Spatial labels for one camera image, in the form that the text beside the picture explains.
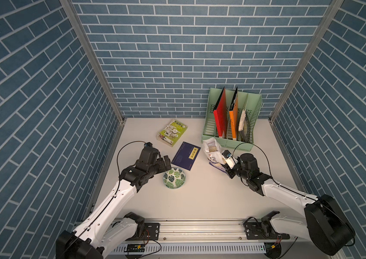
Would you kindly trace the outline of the green leaf pattern bowl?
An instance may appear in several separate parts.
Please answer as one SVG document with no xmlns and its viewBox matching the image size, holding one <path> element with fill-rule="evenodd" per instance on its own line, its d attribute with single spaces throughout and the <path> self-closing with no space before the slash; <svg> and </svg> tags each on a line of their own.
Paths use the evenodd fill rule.
<svg viewBox="0 0 366 259">
<path fill-rule="evenodd" d="M 180 168 L 173 167 L 163 175 L 163 184 L 169 189 L 178 189 L 186 182 L 186 174 Z"/>
</svg>

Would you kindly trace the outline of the white purple oats bag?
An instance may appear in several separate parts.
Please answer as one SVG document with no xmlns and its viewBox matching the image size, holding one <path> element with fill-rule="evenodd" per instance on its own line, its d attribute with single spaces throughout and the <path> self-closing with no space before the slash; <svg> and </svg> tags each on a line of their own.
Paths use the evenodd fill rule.
<svg viewBox="0 0 366 259">
<path fill-rule="evenodd" d="M 215 138 L 209 138 L 202 142 L 203 151 L 209 161 L 209 164 L 214 168 L 226 172 L 225 165 L 227 164 L 222 155 L 221 145 Z"/>
</svg>

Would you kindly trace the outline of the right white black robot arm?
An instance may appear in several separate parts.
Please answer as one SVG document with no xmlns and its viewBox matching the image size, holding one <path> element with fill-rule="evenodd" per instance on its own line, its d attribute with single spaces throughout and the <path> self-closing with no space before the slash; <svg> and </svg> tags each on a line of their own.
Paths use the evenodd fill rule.
<svg viewBox="0 0 366 259">
<path fill-rule="evenodd" d="M 311 241 L 329 256 L 355 244 L 356 232 L 333 197 L 307 194 L 277 182 L 260 171 L 256 158 L 250 153 L 234 158 L 229 151 L 224 151 L 221 156 L 230 178 L 240 177 L 253 192 L 277 200 L 300 214 L 299 217 L 286 216 L 273 210 L 255 223 L 244 222 L 249 239 L 276 240 L 268 257 L 280 255 L 281 240 L 291 236 Z"/>
</svg>

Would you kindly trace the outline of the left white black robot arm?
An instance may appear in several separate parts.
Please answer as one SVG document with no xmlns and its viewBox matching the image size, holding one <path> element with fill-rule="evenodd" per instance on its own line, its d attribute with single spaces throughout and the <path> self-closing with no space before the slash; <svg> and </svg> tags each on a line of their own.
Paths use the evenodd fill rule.
<svg viewBox="0 0 366 259">
<path fill-rule="evenodd" d="M 63 231 L 56 240 L 58 259 L 104 259 L 127 240 L 158 239 L 159 224 L 145 222 L 135 213 L 115 218 L 122 208 L 155 175 L 170 170 L 168 156 L 146 142 L 136 162 L 120 171 L 119 179 L 102 203 L 73 231 Z"/>
</svg>

